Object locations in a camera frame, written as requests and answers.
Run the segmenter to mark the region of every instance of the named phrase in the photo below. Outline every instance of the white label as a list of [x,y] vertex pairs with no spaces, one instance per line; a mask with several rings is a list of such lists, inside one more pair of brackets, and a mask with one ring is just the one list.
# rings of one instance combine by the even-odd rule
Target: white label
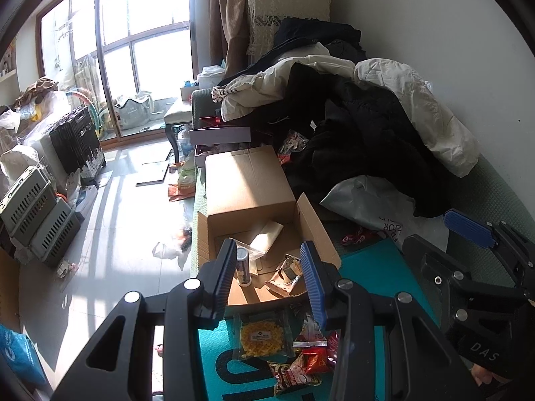
[[259,330],[251,333],[249,337],[251,338],[251,341],[266,341],[271,339],[271,332]]

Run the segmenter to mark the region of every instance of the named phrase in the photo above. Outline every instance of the brown curtain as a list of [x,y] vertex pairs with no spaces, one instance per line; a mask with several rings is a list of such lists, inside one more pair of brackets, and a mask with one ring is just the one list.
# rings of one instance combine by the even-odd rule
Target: brown curtain
[[246,0],[210,0],[211,64],[226,62],[226,76],[247,67],[249,25]]

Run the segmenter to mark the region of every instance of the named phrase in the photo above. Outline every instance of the teal mat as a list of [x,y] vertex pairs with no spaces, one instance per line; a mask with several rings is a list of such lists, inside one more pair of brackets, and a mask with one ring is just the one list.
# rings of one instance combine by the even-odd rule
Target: teal mat
[[[342,259],[342,277],[361,284],[367,291],[394,297],[400,291],[410,292],[435,320],[424,293],[392,241],[385,239],[373,246],[349,254]],[[284,401],[327,401],[332,374],[322,374],[317,387],[273,396],[275,379],[263,360],[249,364],[232,360],[234,343],[232,320],[221,321],[214,331],[199,330],[204,378],[209,401],[253,401],[281,399]],[[376,327],[376,401],[385,399],[385,361],[383,329]]]

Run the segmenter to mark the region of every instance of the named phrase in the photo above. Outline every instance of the window frame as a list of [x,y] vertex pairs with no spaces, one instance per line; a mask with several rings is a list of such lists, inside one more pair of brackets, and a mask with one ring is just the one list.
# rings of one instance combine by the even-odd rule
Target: window frame
[[[43,17],[49,13],[51,10],[53,10],[58,4],[60,4],[63,0],[52,0],[48,5],[46,5],[37,15],[35,20],[35,48],[36,48],[36,55],[37,55],[37,70],[39,73],[39,77],[45,76],[44,71],[44,59],[43,59],[43,50],[42,50],[42,19]],[[104,63],[104,55],[107,52],[113,51],[114,49],[121,48],[123,46],[128,46],[130,51],[130,63],[132,65],[132,73],[134,75],[134,84],[136,91],[140,91],[139,87],[139,78],[138,78],[138,72],[137,72],[137,63],[135,61],[135,54],[134,54],[134,44],[138,41],[151,39],[153,37],[161,36],[163,34],[173,33],[176,31],[183,31],[183,30],[189,30],[190,33],[190,43],[191,43],[191,52],[192,52],[192,69],[193,69],[193,76],[196,77],[199,73],[199,64],[197,60],[197,46],[196,46],[196,40],[195,40],[195,23],[193,21],[195,13],[194,13],[194,1],[195,0],[189,0],[189,21],[180,21],[175,22],[174,19],[172,19],[171,24],[162,25],[147,31],[143,31],[136,34],[130,34],[130,29],[128,28],[128,36],[125,38],[116,40],[112,42],[111,44],[104,45],[102,40],[102,34],[101,34],[101,16],[102,11],[100,8],[100,0],[95,0],[95,40],[96,40],[96,50],[92,53],[89,53],[87,55],[91,55],[93,58],[95,58],[98,61],[98,65],[100,67],[101,71],[101,79],[102,79],[102,87],[104,90],[104,96],[106,98],[106,103],[108,106],[108,109],[112,111],[110,113],[111,122],[113,124],[114,130],[115,130],[115,137],[108,140],[101,141],[102,146],[109,146],[109,145],[124,145],[128,143],[133,143],[135,141],[140,141],[140,139],[154,139],[159,138],[162,135],[165,134],[165,130],[153,130],[138,134],[132,134],[128,136],[123,136],[121,134],[121,130],[119,128],[119,123],[117,121],[117,117],[115,115],[114,109],[113,109],[113,102],[110,92],[110,87],[108,84],[108,77],[105,73],[105,63]],[[72,19],[72,0],[69,0],[69,19]],[[76,64],[85,57],[85,55],[78,60],[76,60],[74,55],[74,40],[73,40],[73,32],[72,29],[69,29],[69,45],[71,48],[71,64],[74,67],[76,67]]]

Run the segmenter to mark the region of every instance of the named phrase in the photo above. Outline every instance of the stool leg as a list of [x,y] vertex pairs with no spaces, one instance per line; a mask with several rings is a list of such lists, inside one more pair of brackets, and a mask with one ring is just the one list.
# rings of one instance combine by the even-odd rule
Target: stool leg
[[171,146],[173,147],[176,163],[180,159],[180,154],[178,153],[178,143],[177,138],[175,137],[175,131],[173,130],[173,125],[165,125],[165,135],[167,136],[169,143],[171,143]]

